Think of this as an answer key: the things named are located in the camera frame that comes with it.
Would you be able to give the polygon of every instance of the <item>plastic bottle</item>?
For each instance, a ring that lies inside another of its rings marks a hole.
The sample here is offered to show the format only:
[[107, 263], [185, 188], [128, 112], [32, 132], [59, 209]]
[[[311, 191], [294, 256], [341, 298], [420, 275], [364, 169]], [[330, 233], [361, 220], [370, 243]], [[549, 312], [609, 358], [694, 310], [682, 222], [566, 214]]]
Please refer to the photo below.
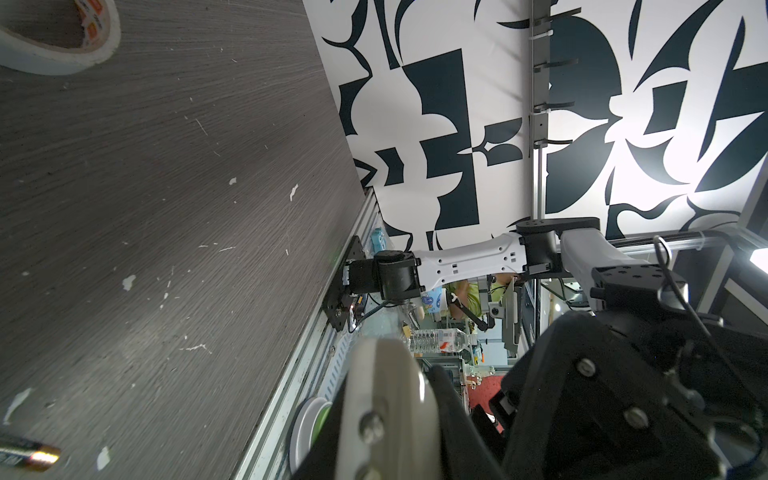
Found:
[[411, 353], [453, 353], [469, 346], [470, 335], [459, 329], [416, 330], [408, 338]]

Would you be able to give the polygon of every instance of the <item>wooden table surface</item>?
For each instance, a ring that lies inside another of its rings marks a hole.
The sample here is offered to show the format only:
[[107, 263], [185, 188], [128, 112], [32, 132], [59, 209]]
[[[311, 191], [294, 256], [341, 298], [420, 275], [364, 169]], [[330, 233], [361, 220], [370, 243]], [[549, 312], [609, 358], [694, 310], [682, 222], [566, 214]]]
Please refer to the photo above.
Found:
[[0, 68], [0, 432], [64, 451], [3, 479], [229, 478], [362, 205], [301, 1], [117, 5]]

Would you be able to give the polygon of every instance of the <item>green shirt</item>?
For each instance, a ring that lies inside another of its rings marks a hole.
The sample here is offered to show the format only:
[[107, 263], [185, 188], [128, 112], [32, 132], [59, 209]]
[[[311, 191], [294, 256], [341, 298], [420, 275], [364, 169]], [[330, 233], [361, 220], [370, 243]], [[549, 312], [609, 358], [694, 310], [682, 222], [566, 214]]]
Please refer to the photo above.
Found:
[[[448, 301], [451, 301], [451, 293], [456, 291], [456, 288], [458, 287], [459, 282], [449, 283], [446, 287], [446, 290], [448, 290]], [[491, 301], [492, 302], [498, 302], [502, 299], [504, 296], [504, 288], [500, 283], [493, 283], [491, 285]], [[475, 316], [482, 315], [482, 308], [480, 307], [480, 289], [478, 288], [477, 283], [469, 283], [469, 290], [467, 291], [467, 303], [468, 305], [464, 305], [469, 309], [470, 312], [474, 313]]]

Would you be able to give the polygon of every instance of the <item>screw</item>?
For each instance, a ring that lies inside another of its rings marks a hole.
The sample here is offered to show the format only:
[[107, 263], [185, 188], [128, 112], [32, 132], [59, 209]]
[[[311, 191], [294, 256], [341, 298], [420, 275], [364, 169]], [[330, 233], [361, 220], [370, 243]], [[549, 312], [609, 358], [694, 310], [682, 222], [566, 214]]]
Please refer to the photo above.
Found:
[[576, 370], [580, 374], [586, 377], [592, 377], [597, 372], [597, 367], [594, 366], [594, 362], [589, 359], [581, 359], [576, 364]]
[[366, 445], [373, 445], [384, 438], [384, 420], [376, 412], [368, 412], [360, 419], [360, 438]]
[[364, 465], [357, 472], [357, 480], [382, 480], [382, 474], [371, 465]]
[[648, 423], [648, 415], [638, 407], [632, 407], [625, 411], [624, 420], [627, 420], [629, 426], [635, 430], [645, 430], [648, 428], [648, 425], [650, 425]]

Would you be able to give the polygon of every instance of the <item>tape roll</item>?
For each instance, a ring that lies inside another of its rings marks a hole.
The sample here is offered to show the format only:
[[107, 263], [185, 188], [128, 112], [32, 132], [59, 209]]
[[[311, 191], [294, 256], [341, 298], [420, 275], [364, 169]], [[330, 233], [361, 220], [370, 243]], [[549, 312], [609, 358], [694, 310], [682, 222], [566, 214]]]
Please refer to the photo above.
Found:
[[120, 44], [114, 0], [74, 0], [84, 29], [80, 48], [61, 48], [0, 27], [0, 65], [40, 75], [69, 75], [107, 61]]

